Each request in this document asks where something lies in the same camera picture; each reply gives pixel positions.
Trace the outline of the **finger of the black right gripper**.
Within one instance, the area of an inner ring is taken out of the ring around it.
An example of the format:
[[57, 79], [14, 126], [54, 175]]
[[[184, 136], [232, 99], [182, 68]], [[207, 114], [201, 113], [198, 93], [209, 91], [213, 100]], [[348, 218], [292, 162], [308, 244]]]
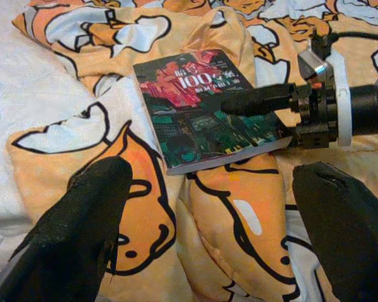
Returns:
[[275, 84], [260, 88], [225, 92], [220, 96], [220, 109], [230, 115], [267, 115], [290, 107], [295, 84]]

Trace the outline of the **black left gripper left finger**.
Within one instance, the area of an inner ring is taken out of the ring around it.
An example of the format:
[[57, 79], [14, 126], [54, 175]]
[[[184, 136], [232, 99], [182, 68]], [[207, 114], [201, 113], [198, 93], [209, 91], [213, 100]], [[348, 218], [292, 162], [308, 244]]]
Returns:
[[94, 301], [116, 263], [132, 184], [121, 157], [91, 164], [37, 221], [0, 272], [0, 301]]

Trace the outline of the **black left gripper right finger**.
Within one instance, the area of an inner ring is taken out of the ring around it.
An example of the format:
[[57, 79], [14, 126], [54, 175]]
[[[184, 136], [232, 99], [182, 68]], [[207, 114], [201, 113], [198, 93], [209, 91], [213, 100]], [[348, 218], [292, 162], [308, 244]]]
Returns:
[[324, 162], [295, 167], [292, 190], [333, 294], [378, 301], [378, 198]]

